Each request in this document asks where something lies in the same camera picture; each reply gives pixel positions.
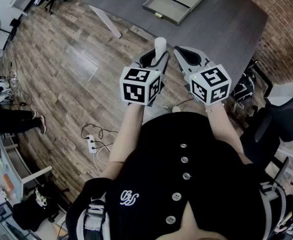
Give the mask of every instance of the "black shirt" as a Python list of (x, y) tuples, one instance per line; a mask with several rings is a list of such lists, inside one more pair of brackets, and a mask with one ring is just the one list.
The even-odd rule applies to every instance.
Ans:
[(70, 238), (77, 239), (74, 220), (89, 197), (106, 192), (112, 240), (153, 240), (179, 230), (187, 201), (200, 229), (229, 240), (262, 239), (266, 221), (257, 171), (242, 164), (230, 145), (214, 139), (205, 116), (157, 117), (142, 126), (138, 148), (114, 181), (86, 184), (80, 194), (86, 197), (68, 211)]

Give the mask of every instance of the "brick wall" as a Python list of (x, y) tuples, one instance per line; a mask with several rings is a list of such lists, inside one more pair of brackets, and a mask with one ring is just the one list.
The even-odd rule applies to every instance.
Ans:
[(268, 14), (254, 57), (275, 84), (293, 82), (293, 0), (252, 0)]

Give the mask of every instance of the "embroidered logo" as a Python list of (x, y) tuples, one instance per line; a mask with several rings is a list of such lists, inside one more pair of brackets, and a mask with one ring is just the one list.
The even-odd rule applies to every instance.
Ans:
[(122, 201), (120, 202), (120, 205), (132, 206), (136, 202), (136, 199), (138, 197), (139, 197), (139, 194), (132, 195), (132, 190), (123, 190), (120, 197)]

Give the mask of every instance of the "person standing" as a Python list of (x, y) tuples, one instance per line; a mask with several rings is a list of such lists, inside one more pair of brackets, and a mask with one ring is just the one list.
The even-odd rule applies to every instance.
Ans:
[(38, 112), (0, 108), (0, 134), (24, 133), (32, 128), (39, 128), (44, 135), (47, 131), (46, 119)]

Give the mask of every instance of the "box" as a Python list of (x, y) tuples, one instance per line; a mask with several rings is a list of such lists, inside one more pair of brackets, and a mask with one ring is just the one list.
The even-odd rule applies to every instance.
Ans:
[(147, 0), (142, 6), (145, 10), (154, 13), (175, 25), (180, 22), (202, 0)]

